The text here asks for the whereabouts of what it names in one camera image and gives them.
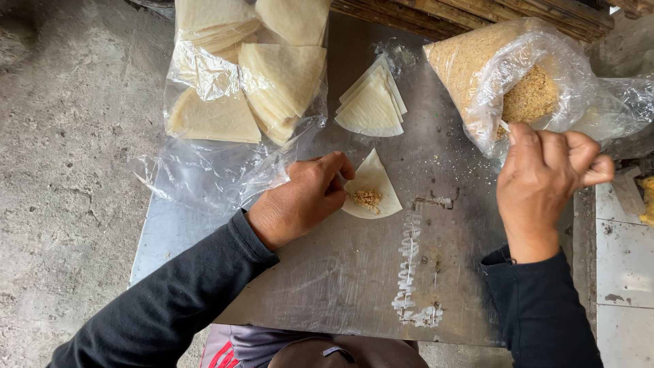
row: metal tabletop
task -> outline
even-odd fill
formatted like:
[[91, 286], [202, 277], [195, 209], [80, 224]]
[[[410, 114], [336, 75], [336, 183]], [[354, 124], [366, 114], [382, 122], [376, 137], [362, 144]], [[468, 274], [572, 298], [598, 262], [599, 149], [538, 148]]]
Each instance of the metal tabletop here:
[[[356, 167], [377, 148], [404, 209], [375, 220], [336, 212], [279, 249], [281, 262], [248, 284], [216, 322], [501, 346], [479, 268], [506, 241], [496, 174], [465, 136], [427, 64], [422, 45], [429, 41], [336, 12], [329, 22], [330, 119], [304, 158], [338, 149]], [[338, 97], [381, 51], [397, 68], [408, 110], [404, 134], [390, 138], [354, 134], [333, 121]], [[130, 285], [226, 221], [153, 195]], [[568, 249], [572, 236], [563, 230], [572, 225], [571, 206], [559, 225]]]

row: right hand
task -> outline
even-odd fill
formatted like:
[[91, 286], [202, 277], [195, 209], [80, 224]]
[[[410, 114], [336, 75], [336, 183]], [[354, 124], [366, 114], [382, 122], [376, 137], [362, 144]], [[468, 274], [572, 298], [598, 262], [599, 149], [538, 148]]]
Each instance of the right hand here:
[[613, 160], [577, 132], [533, 131], [511, 124], [510, 148], [497, 179], [497, 201], [517, 263], [559, 252], [557, 221], [576, 190], [613, 179]]

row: black sleeve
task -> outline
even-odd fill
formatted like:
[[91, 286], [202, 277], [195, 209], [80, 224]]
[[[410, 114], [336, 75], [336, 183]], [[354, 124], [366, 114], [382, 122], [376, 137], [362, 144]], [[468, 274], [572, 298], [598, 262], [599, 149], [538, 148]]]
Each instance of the black sleeve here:
[[100, 310], [54, 351], [48, 367], [175, 367], [193, 335], [279, 262], [243, 214]]
[[603, 367], [566, 256], [512, 265], [509, 247], [481, 261], [514, 367]]

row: white tile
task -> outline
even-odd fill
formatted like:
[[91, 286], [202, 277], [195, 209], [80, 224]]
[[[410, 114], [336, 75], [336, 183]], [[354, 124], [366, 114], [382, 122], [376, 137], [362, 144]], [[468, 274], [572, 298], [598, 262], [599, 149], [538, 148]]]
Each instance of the white tile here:
[[654, 367], [654, 309], [598, 305], [597, 347], [605, 368]]
[[595, 221], [597, 303], [654, 308], [654, 229]]
[[627, 215], [622, 210], [622, 205], [620, 205], [611, 183], [595, 185], [595, 217], [603, 220], [642, 224], [637, 215]]

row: plastic wrap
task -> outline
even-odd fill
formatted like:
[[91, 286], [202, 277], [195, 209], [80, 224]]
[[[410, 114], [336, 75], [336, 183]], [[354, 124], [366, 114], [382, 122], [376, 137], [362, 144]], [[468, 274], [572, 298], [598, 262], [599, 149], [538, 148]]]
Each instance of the plastic wrap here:
[[529, 122], [534, 129], [574, 129], [606, 141], [637, 132], [652, 118], [651, 81], [598, 79], [576, 41], [538, 18], [477, 29], [424, 50], [466, 134], [488, 158], [506, 157], [508, 139], [497, 134], [504, 94], [535, 65], [553, 80], [557, 100], [551, 113]]
[[325, 125], [330, 2], [175, 5], [164, 89], [168, 138], [157, 155], [129, 166], [163, 198], [225, 213], [287, 182], [286, 169]]
[[571, 130], [604, 146], [611, 139], [639, 132], [654, 119], [654, 75], [599, 81], [594, 100]]

